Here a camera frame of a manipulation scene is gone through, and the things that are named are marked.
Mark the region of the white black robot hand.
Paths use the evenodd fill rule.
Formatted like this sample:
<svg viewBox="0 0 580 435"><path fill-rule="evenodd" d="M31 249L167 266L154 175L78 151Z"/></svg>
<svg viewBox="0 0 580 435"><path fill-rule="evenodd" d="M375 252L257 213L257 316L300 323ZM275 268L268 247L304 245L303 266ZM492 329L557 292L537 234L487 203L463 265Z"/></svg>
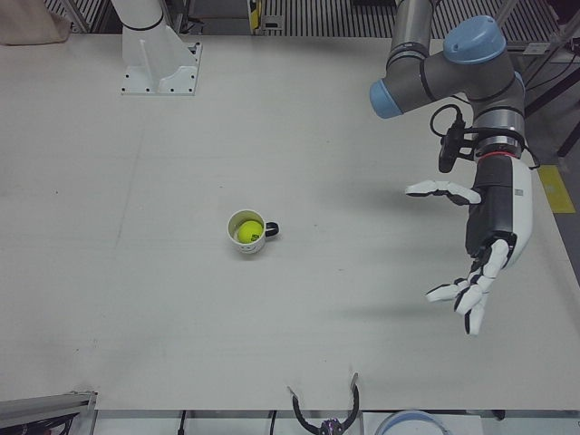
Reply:
<svg viewBox="0 0 580 435"><path fill-rule="evenodd" d="M465 247L469 273L431 289L431 302L452 301L464 318L466 334L479 334L490 287L500 271L513 265L526 247L533 228L531 169L521 159L493 151L478 159L471 188L443 180L423 180L408 186L411 197L446 197L469 208Z"/></svg>

